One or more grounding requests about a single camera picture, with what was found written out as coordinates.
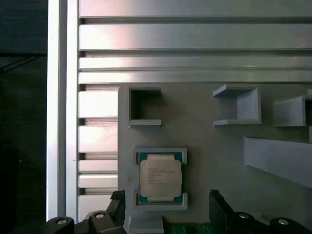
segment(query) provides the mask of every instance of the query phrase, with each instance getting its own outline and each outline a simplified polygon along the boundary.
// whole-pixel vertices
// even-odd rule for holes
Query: gray 3d-printed tray
[[[257,137],[273,140],[309,142],[308,127],[274,127],[273,103],[307,94],[300,84],[250,84],[254,103],[255,123],[214,126],[224,118],[224,98],[214,97],[214,91],[224,84],[125,84],[118,96],[118,188],[126,191],[125,226],[131,218],[164,216],[171,222],[209,221],[209,191],[218,189],[236,211],[260,214],[270,219],[286,216],[304,223],[310,212],[307,194],[310,190],[298,183],[265,171],[245,166],[243,138]],[[131,117],[129,90],[158,90],[161,95],[144,98],[142,92],[139,113],[142,125],[129,124]],[[183,191],[188,194],[185,211],[144,212],[133,209],[133,189],[139,186],[138,167],[132,162],[134,147],[185,147],[188,164],[183,166]]]

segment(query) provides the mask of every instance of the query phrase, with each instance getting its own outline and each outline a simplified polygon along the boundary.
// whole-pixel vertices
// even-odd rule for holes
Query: dark background
[[[0,0],[0,55],[47,53],[48,0]],[[0,57],[0,67],[21,58]],[[0,74],[1,233],[45,221],[47,58]]]

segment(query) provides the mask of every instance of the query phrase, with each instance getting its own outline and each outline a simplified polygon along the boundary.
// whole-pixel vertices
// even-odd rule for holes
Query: green circuit board
[[[165,234],[216,234],[209,223],[170,223],[164,228]]]

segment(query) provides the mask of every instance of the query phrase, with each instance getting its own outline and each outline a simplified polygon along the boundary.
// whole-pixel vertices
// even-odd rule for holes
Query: white vertical frame
[[[66,216],[78,221],[78,0],[68,0],[66,90]]]
[[[46,220],[65,215],[67,1],[49,0]]]

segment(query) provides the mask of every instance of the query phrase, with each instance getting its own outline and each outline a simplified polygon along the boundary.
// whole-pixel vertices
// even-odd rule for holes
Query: metal slot
[[[261,57],[297,57],[309,56],[311,50],[289,50],[289,49],[267,49],[267,50],[246,50],[246,49],[159,49],[159,50],[89,50],[84,51],[84,58],[99,57],[210,57],[210,56],[261,56]]]
[[[311,29],[309,24],[81,25],[79,27],[79,49],[311,49]]]
[[[311,82],[312,71],[132,71],[80,72],[80,84]]]
[[[184,56],[80,58],[81,71],[312,70],[311,57]]]
[[[80,17],[303,17],[311,8],[309,0],[80,0]]]
[[[88,153],[84,154],[83,159],[85,160],[117,160],[116,154],[105,155],[103,153]]]
[[[106,210],[110,203],[110,195],[81,195],[79,196],[79,222],[90,212]]]
[[[117,123],[106,123],[105,126],[80,126],[79,152],[117,154]]]
[[[92,174],[79,176],[80,188],[115,188],[117,189],[117,174]]]
[[[79,172],[86,173],[117,173],[117,160],[80,160]]]
[[[83,120],[83,125],[86,126],[106,126],[107,124],[117,123],[118,118],[85,118]]]
[[[79,92],[79,118],[116,118],[118,91]]]
[[[120,85],[115,85],[115,84],[104,84],[104,85],[93,85],[93,84],[88,84],[85,85],[84,91],[116,91],[118,92]]]
[[[85,188],[84,195],[111,195],[117,188]]]

